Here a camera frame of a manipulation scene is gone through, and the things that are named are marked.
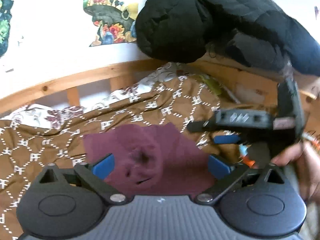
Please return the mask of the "person's right hand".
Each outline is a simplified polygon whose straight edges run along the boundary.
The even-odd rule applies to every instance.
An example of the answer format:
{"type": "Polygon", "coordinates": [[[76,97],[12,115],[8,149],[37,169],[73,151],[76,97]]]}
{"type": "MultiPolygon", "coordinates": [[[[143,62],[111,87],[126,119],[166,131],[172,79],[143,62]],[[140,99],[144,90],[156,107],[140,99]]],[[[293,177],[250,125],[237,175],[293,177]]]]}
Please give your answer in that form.
{"type": "Polygon", "coordinates": [[[294,144],[276,155],[271,163],[286,166],[294,163],[303,200],[319,204],[319,154],[308,141],[294,144]]]}

